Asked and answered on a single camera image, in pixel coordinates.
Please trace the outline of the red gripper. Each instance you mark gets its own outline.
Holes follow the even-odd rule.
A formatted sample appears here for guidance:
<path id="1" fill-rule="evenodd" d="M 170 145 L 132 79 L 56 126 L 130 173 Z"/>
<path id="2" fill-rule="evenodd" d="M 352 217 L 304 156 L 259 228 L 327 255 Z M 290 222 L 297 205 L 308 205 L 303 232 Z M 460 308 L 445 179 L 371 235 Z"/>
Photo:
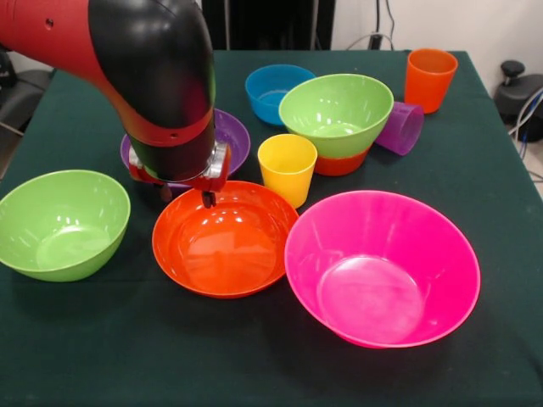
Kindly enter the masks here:
<path id="1" fill-rule="evenodd" d="M 188 187 L 196 188 L 202 192 L 203 205 L 207 209 L 216 206 L 216 194 L 225 185 L 228 174 L 232 153 L 227 143 L 215 142 L 208 160 L 207 168 L 198 176 L 185 181 L 163 181 L 153 176 L 150 170 L 147 170 L 141 160 L 136 155 L 133 147 L 128 150 L 128 170 L 130 176 L 135 181 L 152 183 L 160 186 L 160 198 L 163 202 L 172 200 L 170 187 L 174 184 L 183 184 Z"/>

